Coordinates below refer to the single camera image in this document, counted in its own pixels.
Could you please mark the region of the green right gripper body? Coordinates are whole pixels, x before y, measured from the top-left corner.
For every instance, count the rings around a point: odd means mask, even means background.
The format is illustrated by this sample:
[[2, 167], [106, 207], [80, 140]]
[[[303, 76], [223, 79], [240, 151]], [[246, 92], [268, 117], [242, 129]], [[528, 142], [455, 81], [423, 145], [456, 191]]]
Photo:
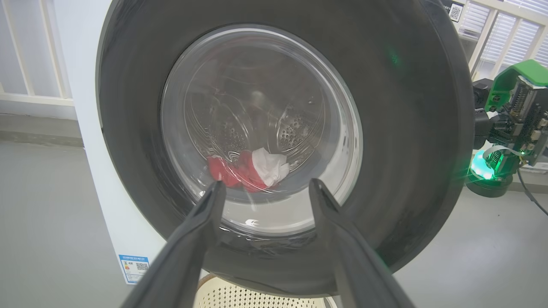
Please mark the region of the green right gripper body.
[[475, 107], [495, 113], [487, 133], [476, 129], [478, 136], [501, 146], [485, 151], [489, 166], [501, 167], [511, 157], [536, 165], [547, 142], [547, 85], [547, 68], [536, 60], [511, 65], [493, 80], [473, 83]]

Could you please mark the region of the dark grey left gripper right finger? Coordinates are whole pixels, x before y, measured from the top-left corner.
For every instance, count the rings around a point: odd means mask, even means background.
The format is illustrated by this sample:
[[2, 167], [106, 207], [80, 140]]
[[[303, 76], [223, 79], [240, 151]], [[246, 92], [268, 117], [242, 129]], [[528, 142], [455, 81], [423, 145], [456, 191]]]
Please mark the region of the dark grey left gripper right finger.
[[319, 242], [327, 250], [345, 308], [413, 308], [391, 271], [319, 179], [309, 183]]

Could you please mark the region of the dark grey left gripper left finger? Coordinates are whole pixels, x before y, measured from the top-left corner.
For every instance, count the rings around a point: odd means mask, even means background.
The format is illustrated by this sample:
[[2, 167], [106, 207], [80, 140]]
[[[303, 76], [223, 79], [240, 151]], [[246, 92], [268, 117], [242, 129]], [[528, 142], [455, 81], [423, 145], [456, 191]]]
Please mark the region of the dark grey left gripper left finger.
[[168, 238], [124, 308], [191, 308], [206, 253], [220, 242], [226, 199], [221, 181], [210, 185], [185, 221]]

